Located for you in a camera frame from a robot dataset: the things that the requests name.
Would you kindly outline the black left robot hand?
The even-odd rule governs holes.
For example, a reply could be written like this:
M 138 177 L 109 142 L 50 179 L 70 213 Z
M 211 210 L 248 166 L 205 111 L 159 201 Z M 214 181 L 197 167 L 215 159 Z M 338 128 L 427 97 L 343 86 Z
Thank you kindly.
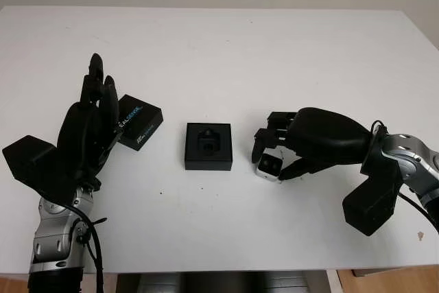
M 91 57 L 80 100 L 67 111 L 57 149 L 69 177 L 79 186 L 100 190 L 97 175 L 121 136 L 115 81 L 104 75 L 99 54 Z

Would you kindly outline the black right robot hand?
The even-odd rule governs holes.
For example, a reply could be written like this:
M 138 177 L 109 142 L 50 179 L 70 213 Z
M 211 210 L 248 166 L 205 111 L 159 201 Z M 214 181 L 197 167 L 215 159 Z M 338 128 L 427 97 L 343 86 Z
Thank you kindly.
M 251 161 L 260 163 L 267 148 L 285 147 L 298 157 L 278 173 L 279 180 L 289 180 L 335 165 L 362 163 L 371 139 L 372 133 L 361 124 L 328 110 L 272 112 L 268 126 L 254 135 Z

